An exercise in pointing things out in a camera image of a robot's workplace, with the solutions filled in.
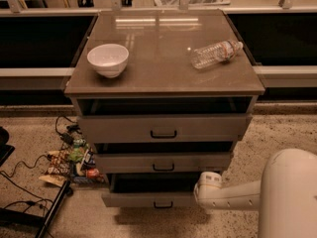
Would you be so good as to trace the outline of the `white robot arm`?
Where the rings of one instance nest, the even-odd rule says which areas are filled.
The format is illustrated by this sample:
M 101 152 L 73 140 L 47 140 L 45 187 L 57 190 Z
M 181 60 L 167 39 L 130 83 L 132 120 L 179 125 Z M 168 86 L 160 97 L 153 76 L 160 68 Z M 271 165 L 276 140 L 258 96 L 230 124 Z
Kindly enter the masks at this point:
M 267 160 L 262 178 L 223 187 L 213 172 L 200 175 L 194 190 L 206 210 L 256 210 L 259 238 L 317 238 L 317 155 L 281 150 Z

